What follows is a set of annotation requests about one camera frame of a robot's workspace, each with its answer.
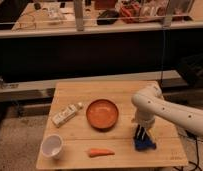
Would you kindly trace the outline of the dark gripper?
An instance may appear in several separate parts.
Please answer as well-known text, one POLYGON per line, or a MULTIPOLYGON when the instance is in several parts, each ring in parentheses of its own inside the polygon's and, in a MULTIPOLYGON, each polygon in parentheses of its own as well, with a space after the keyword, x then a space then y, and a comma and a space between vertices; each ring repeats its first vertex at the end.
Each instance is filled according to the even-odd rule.
POLYGON ((142 141, 144 141, 144 140, 145 140, 144 141, 145 146, 147 148, 151 148, 151 149, 155 149, 156 148, 156 143, 153 142, 149 138, 145 128, 140 126, 140 125, 137 126, 134 138, 135 138, 135 140, 134 140, 134 146, 135 146, 135 149, 137 151, 141 151, 143 149, 143 142, 142 141))

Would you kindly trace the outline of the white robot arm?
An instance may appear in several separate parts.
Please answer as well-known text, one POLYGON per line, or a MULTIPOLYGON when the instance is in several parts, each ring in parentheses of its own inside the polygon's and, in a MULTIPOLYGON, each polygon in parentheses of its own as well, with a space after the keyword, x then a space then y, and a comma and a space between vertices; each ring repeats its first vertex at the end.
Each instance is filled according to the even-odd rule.
POLYGON ((137 151, 156 148, 150 133, 156 116, 203 137, 203 110, 163 100, 157 84, 137 91, 131 102, 137 108, 134 117, 137 128, 133 137, 137 151))

